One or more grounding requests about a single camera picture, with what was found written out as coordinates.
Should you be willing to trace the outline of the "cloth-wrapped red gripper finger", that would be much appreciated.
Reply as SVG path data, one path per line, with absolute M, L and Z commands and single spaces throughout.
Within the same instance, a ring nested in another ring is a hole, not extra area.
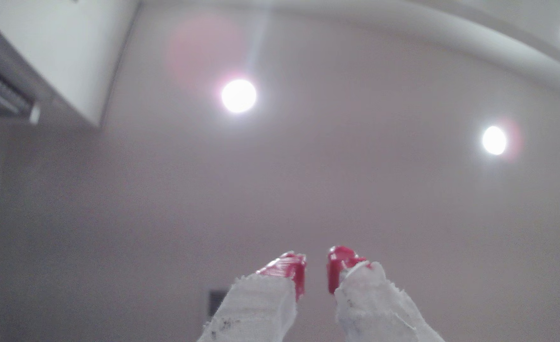
M 387 278 L 380 262 L 333 246 L 327 278 L 346 341 L 443 341 L 409 294 Z
M 283 341 L 305 294 L 306 255 L 286 252 L 238 277 L 198 341 Z

